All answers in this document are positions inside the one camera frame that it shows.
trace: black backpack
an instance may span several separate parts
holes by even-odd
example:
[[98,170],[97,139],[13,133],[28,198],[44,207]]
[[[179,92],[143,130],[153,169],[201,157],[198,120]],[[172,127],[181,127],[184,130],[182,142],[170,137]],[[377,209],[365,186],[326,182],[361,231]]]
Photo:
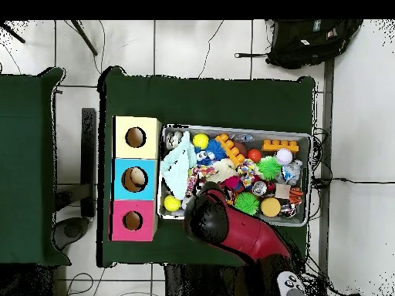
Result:
[[267,56],[266,62],[287,69],[318,65],[346,51],[363,19],[273,19],[270,53],[237,53],[240,57]]

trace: blue box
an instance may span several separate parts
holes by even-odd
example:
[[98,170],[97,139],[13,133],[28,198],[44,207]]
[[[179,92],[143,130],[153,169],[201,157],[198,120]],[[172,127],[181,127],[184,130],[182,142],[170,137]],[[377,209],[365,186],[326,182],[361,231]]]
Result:
[[[130,192],[122,185],[126,169],[139,167],[146,173],[148,182],[140,192]],[[156,198],[157,160],[115,159],[114,200],[153,200]]]

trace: orange ball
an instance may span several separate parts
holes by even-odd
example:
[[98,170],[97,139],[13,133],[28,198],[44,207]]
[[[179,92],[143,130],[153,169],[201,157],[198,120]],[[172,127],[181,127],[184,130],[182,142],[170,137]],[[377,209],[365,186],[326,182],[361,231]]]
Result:
[[262,158],[261,151],[257,149],[251,149],[248,151],[247,158],[257,163]]

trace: white ball toy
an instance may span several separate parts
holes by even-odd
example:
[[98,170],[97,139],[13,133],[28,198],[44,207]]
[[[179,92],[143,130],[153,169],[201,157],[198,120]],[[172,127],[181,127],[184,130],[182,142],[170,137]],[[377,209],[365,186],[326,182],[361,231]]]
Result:
[[275,158],[279,164],[285,166],[292,162],[292,152],[286,148],[279,149],[275,154]]

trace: orange building block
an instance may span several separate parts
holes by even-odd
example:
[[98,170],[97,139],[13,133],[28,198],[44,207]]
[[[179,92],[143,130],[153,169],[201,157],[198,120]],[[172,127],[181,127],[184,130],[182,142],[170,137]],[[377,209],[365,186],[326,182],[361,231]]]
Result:
[[229,139],[228,134],[221,134],[215,137],[215,139],[221,144],[222,148],[225,150],[226,155],[238,166],[240,163],[244,162],[245,157],[240,154],[240,150],[235,146],[235,144]]
[[295,141],[263,140],[262,151],[275,152],[278,149],[288,149],[292,153],[296,153],[299,151],[299,146]]

